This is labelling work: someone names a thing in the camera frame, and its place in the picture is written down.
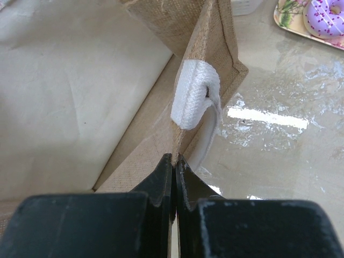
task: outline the purple donut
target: purple donut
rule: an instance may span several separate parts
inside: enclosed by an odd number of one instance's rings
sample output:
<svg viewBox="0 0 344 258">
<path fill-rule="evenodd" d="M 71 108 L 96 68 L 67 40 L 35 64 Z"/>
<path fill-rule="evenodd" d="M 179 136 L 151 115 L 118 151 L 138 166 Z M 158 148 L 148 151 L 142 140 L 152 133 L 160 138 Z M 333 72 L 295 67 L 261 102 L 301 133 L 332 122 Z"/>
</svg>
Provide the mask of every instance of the purple donut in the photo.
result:
<svg viewBox="0 0 344 258">
<path fill-rule="evenodd" d="M 344 36 L 344 0 L 310 0 L 303 11 L 307 30 L 315 37 Z"/>
</svg>

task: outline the burlap bag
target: burlap bag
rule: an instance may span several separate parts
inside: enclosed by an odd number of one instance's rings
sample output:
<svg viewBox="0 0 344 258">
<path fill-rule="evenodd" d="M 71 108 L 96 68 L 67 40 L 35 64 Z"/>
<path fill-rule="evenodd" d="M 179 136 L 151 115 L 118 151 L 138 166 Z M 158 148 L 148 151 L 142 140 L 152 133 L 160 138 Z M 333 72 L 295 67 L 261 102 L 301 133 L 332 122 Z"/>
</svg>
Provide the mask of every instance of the burlap bag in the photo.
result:
<svg viewBox="0 0 344 258">
<path fill-rule="evenodd" d="M 211 64 L 221 80 L 221 102 L 225 105 L 248 70 L 238 60 L 230 1 L 225 0 L 122 0 L 129 13 L 148 26 L 177 56 Z M 117 167 L 97 192 L 129 191 L 157 165 L 164 153 L 182 153 L 188 158 L 199 140 L 199 126 L 180 130 L 170 119 L 166 103 L 157 121 L 131 154 Z"/>
<path fill-rule="evenodd" d="M 180 152 L 188 158 L 198 144 L 202 121 L 195 129 L 186 131 L 181 130 L 170 119 L 173 89 L 179 78 L 176 66 L 181 60 L 178 57 L 183 57 L 183 60 L 206 61 L 216 69 L 221 80 L 222 105 L 227 103 L 248 72 L 238 60 L 231 1 L 121 2 L 129 13 L 146 24 L 176 57 L 166 66 L 116 148 L 115 157 L 112 157 L 116 160 L 116 164 L 112 166 L 115 170 L 106 180 L 104 178 L 99 182 L 97 192 L 129 191 L 153 171 L 164 153 L 173 153 L 176 157 Z M 0 203 L 0 236 L 17 205 L 18 202 Z"/>
</svg>

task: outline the tray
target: tray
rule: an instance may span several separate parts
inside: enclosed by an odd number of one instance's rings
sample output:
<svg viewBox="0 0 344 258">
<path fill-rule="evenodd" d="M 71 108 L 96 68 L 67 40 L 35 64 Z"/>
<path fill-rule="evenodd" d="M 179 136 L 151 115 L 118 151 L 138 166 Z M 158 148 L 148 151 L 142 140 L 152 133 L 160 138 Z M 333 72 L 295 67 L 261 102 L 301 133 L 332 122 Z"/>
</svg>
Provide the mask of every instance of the tray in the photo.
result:
<svg viewBox="0 0 344 258">
<path fill-rule="evenodd" d="M 308 32 L 303 22 L 303 9 L 309 1 L 310 0 L 278 0 L 274 11 L 274 20 L 276 24 L 282 29 L 292 33 L 344 50 L 344 37 L 319 39 Z"/>
</svg>

